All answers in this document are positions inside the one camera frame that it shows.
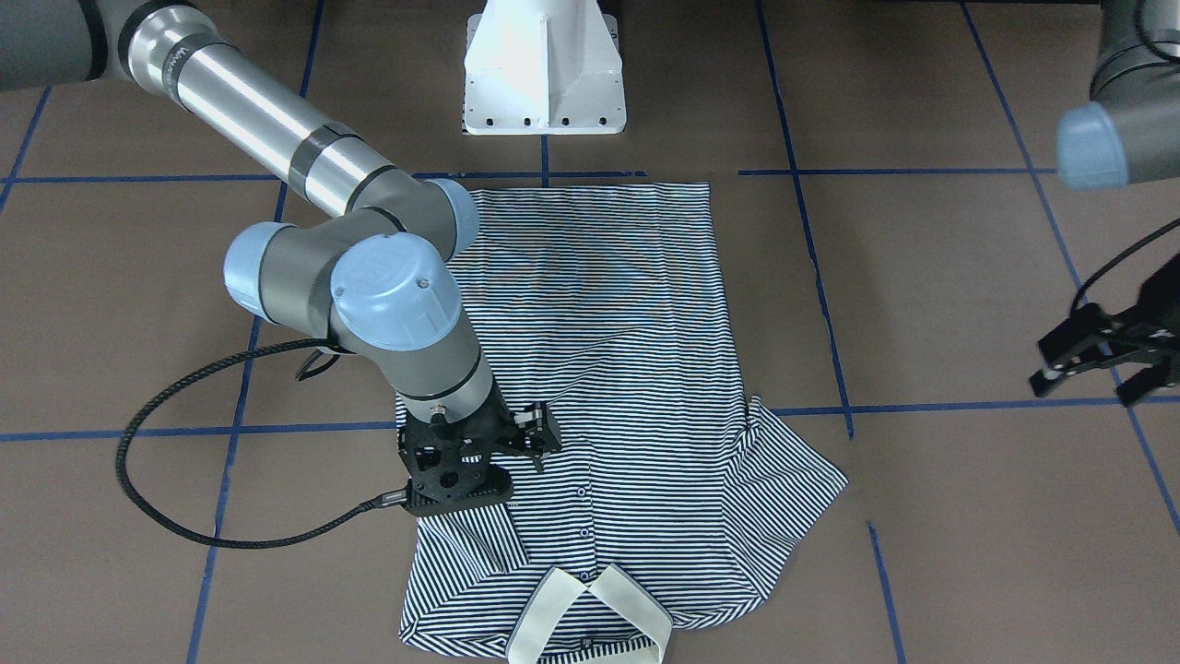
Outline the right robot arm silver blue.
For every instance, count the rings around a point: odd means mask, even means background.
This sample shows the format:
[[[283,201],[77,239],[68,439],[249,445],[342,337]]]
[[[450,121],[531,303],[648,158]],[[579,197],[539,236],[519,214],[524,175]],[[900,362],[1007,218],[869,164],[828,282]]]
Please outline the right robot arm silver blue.
[[[407,410],[409,475],[460,487],[490,455],[560,451],[548,405],[513,413],[447,264],[476,242],[455,180],[409,177],[245,55],[190,1],[5,1],[4,88],[118,79],[173,101],[327,213],[253,224],[229,248],[232,300],[324,351],[376,364]]]

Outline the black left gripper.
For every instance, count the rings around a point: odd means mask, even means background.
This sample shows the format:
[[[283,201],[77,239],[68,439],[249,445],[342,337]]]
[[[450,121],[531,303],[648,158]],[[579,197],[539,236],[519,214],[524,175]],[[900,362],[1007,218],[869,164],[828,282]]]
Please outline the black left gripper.
[[[1121,314],[1081,305],[1037,341],[1044,366],[1030,375],[1036,397],[1045,397],[1071,375],[1109,369],[1125,362],[1145,364],[1116,388],[1117,400],[1134,407],[1154,392],[1179,383],[1176,272],[1156,272],[1139,287],[1139,298]]]

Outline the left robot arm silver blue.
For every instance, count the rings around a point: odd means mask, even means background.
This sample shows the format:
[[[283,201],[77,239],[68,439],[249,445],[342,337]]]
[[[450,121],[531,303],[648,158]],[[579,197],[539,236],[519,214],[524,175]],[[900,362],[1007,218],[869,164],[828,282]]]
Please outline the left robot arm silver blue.
[[[1175,1],[1104,1],[1089,100],[1058,121],[1058,180],[1100,190],[1169,180],[1179,173],[1179,9]],[[1044,367],[1029,379],[1045,397],[1073,375],[1117,364],[1139,372],[1117,387],[1125,407],[1176,387],[1179,265],[1171,257],[1139,287],[1138,300],[1108,314],[1086,294],[1117,265],[1110,259],[1079,285],[1067,318],[1038,340]]]

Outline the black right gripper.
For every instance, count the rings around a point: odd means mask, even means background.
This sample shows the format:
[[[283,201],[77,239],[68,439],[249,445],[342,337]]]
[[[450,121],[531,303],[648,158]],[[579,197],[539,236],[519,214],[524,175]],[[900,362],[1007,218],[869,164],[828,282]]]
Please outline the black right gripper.
[[[494,454],[530,458],[535,472],[563,451],[563,436],[548,402],[507,409],[497,387],[471,415],[451,419],[446,405],[430,405],[426,419],[409,415],[396,433],[396,453],[417,480],[480,478]]]

